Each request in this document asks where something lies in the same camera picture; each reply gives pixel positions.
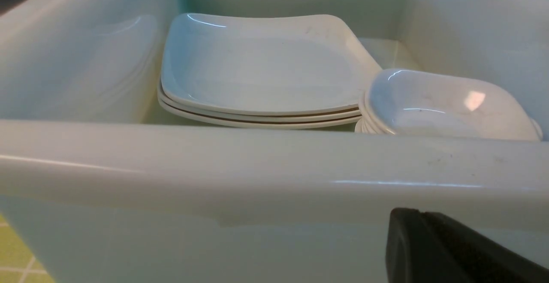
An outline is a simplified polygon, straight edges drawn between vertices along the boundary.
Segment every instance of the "stack of small dishes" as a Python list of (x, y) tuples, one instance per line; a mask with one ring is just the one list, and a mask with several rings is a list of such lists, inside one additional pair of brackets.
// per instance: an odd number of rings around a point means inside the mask
[(355, 132), (539, 141), (543, 132), (516, 99), (489, 82), (391, 69), (359, 100)]
[(380, 71), (337, 17), (186, 14), (171, 25), (158, 100), (218, 125), (335, 126), (361, 118), (359, 97)]

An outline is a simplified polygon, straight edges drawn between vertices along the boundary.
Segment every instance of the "white dish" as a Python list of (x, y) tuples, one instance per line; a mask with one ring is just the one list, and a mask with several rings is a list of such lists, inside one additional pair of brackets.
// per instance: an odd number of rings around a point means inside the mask
[(355, 124), (355, 133), (363, 133), (362, 131), (362, 124), (363, 124), (363, 121), (362, 121), (362, 118), (357, 121), (357, 123)]
[(237, 18), (185, 14), (166, 42), (162, 86), (175, 102), (244, 115), (357, 108), (381, 70), (331, 15)]
[(396, 134), (539, 141), (515, 98), (481, 80), (384, 70), (368, 101), (374, 122)]
[(362, 114), (362, 121), (365, 123), (365, 125), (368, 125), (370, 131), (374, 132), (375, 134), (394, 134), (394, 132), (390, 131), (388, 128), (385, 129), (385, 125), (378, 125), (377, 119), (370, 115), (371, 112), (368, 110), (368, 105), (365, 104), (365, 98), (367, 97), (367, 93), (368, 91), (363, 92), (362, 96), (359, 99), (359, 110)]
[(352, 109), (350, 111), (339, 111), (332, 113), (324, 113), (318, 115), (304, 115), (304, 116), (292, 116), (292, 117), (277, 117), (277, 116), (250, 116), (250, 115), (238, 115), (220, 113), (219, 111), (208, 111), (207, 109), (199, 109), (187, 105), (177, 103), (167, 97), (166, 93), (162, 90), (162, 85), (159, 83), (157, 88), (158, 99), (162, 100), (167, 105), (170, 105), (176, 109), (187, 111), (189, 113), (199, 114), (206, 117), (217, 117), (225, 120), (247, 121), (247, 122), (264, 122), (264, 123), (304, 123), (304, 122), (316, 122), (316, 121), (329, 121), (344, 119), (348, 117), (355, 117), (360, 115), (358, 109)]
[(173, 113), (174, 115), (178, 115), (180, 117), (185, 117), (187, 119), (216, 124), (216, 125), (245, 127), (248, 129), (286, 129), (286, 130), (317, 129), (320, 127), (336, 126), (336, 125), (343, 125), (343, 124), (357, 122), (358, 120), (360, 120), (360, 117), (361, 117), (361, 116), (355, 116), (355, 117), (349, 117), (345, 119), (309, 122), (309, 123), (258, 123), (258, 122), (233, 121), (233, 120), (219, 119), (215, 117), (206, 117), (199, 114), (189, 113), (187, 111), (182, 111), (180, 109), (177, 109), (173, 106), (166, 104), (160, 99), (158, 100), (158, 103), (166, 111)]

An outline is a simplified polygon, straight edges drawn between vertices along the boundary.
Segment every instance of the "green tile floor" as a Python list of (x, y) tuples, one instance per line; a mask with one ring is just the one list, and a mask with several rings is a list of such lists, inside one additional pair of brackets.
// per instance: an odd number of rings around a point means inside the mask
[(0, 283), (54, 283), (0, 215)]

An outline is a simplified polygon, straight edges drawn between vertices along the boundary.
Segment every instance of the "plastic container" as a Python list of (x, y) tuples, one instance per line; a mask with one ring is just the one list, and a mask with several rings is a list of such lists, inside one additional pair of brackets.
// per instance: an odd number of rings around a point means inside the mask
[[(171, 116), (154, 92), (185, 12), (335, 15), (374, 57), (406, 49), (379, 63), (492, 82), (549, 131), (549, 0), (27, 0), (0, 17), (0, 211), (57, 282), (385, 282), (394, 207), (445, 213), (549, 266), (546, 142)], [(150, 50), (89, 36), (139, 17), (155, 19), (136, 35)]]

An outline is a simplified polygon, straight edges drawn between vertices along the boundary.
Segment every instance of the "black object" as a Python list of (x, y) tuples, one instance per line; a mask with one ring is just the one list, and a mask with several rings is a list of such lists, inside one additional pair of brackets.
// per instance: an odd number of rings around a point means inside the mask
[(389, 283), (549, 283), (549, 271), (441, 214), (391, 211)]

